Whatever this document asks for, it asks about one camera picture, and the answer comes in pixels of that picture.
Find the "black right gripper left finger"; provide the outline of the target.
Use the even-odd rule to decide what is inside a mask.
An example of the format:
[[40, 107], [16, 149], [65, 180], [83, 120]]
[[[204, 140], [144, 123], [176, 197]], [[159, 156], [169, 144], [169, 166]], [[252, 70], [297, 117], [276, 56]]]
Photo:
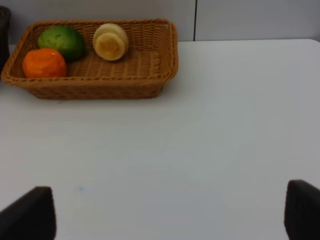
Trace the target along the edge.
[[2, 240], [53, 240], [57, 234], [52, 189], [37, 186], [0, 212]]

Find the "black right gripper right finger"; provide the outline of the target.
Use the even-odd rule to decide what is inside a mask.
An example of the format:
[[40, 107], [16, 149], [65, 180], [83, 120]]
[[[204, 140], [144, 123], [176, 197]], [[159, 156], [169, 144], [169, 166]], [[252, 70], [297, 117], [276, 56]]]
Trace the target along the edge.
[[284, 227], [290, 240], [320, 239], [320, 190], [304, 180], [287, 185]]

